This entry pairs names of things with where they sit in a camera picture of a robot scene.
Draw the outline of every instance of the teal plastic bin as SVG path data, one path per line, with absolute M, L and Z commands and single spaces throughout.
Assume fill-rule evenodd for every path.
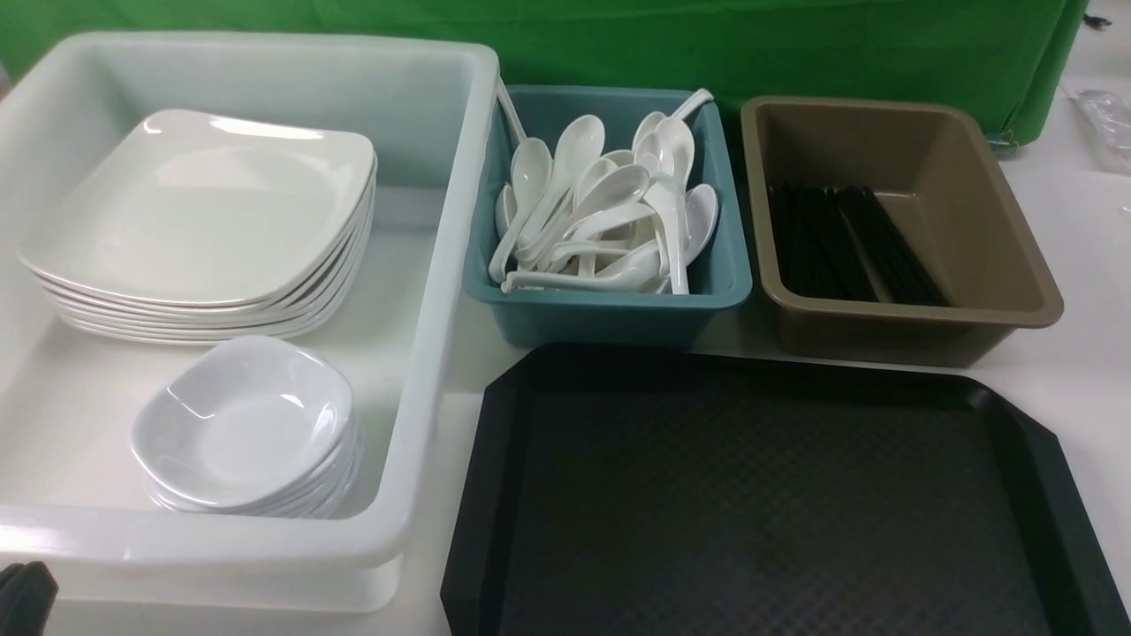
M 544 139 L 551 152 L 569 122 L 588 113 L 605 123 L 606 152 L 628 148 L 646 114 L 671 113 L 691 95 L 684 91 L 575 86 L 512 86 L 510 92 L 526 134 Z M 718 108 L 707 104 L 688 123 L 696 136 L 696 167 L 689 184 L 710 183 L 718 191 L 720 206 L 715 237 L 688 269 L 690 295 L 564 290 L 504 294 L 491 281 L 487 264 L 499 244 L 495 199 L 510 175 L 516 143 L 501 111 L 495 113 L 464 260 L 464 290 L 491 306 L 507 342 L 524 347 L 612 343 L 690 349 L 716 313 L 746 300 L 753 281 Z

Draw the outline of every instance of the brown plastic bin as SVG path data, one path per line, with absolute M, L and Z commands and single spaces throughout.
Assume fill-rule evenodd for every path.
M 797 355 L 968 367 L 1064 301 L 977 123 L 938 105 L 760 97 L 742 135 L 762 286 Z M 785 287 L 767 186 L 871 187 L 955 307 L 823 300 Z

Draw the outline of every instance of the white plate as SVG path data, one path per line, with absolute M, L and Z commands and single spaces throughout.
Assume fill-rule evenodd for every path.
M 253 506 L 311 475 L 353 410 L 349 383 L 319 358 L 250 336 L 205 354 L 141 409 L 131 448 L 149 478 L 210 508 Z
M 20 247 L 59 283 L 170 306 L 286 295 L 326 260 L 375 169 L 352 132 L 162 111 Z
M 248 306 L 231 307 L 171 307 L 146 302 L 115 299 L 97 292 L 86 292 L 62 285 L 51 278 L 36 276 L 36 282 L 52 296 L 57 304 L 83 309 L 105 318 L 143 320 L 145 323 L 167 324 L 172 326 L 214 325 L 216 327 L 262 324 L 295 318 L 310 311 L 310 303 L 330 285 L 336 274 L 335 267 L 345 263 L 343 253 L 348 253 L 353 242 L 368 239 L 364 234 L 365 223 L 373 214 L 372 188 L 362 205 L 348 222 L 347 231 L 338 239 L 327 259 L 311 273 L 299 286 L 287 295 L 273 302 L 259 302 Z
M 198 317 L 156 320 L 148 316 L 131 315 L 124 310 L 105 309 L 101 306 L 84 303 L 64 295 L 62 292 L 49 291 L 49 299 L 63 318 L 95 327 L 110 327 L 139 335 L 167 336 L 191 335 L 195 337 L 227 338 L 247 333 L 260 333 L 265 328 L 283 333 L 293 330 L 296 326 L 314 320 L 321 312 L 334 304 L 335 299 L 348 293 L 352 281 L 351 273 L 361 266 L 369 242 L 369 231 L 372 217 L 366 216 L 356 229 L 346 246 L 345 252 L 337 256 L 331 267 L 320 275 L 320 280 L 307 294 L 294 304 L 278 311 L 259 311 L 248 316 L 228 315 L 226 319 L 200 320 Z
M 258 324 L 252 323 L 242 327 L 230 328 L 211 325 L 189 325 L 178 327 L 157 324 L 138 326 L 124 324 L 112 318 L 100 318 L 96 313 L 92 313 L 86 310 L 69 308 L 58 302 L 58 299 L 52 299 L 52 301 L 55 304 L 59 317 L 75 328 L 88 333 L 136 342 L 152 344 L 202 345 L 216 344 L 218 342 L 247 335 L 265 335 L 278 338 L 291 338 L 309 333 L 323 325 L 345 302 L 345 299 L 349 294 L 349 290 L 353 287 L 354 281 L 357 277 L 357 270 L 361 269 L 364 260 L 365 248 L 369 244 L 368 238 L 372 224 L 373 217 L 370 215 L 370 217 L 366 218 L 365 224 L 360 229 L 357 237 L 359 240 L 352 247 L 351 252 L 345 255 L 348 260 L 338 269 L 335 277 L 327 285 L 325 285 L 325 291 L 322 291 L 317 299 L 312 299 L 310 301 L 310 307 L 307 313 L 299 315 L 295 318 L 273 320 L 273 317 L 267 316 L 265 317 L 265 320 L 273 321 Z

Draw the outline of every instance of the black tray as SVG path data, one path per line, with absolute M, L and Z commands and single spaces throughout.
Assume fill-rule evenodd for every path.
M 1056 437 L 957 376 L 563 346 L 487 389 L 454 636 L 1122 636 Z

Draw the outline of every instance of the black glove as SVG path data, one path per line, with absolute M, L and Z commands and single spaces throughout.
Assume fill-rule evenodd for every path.
M 42 562 L 0 570 L 0 636 L 40 636 L 59 585 Z

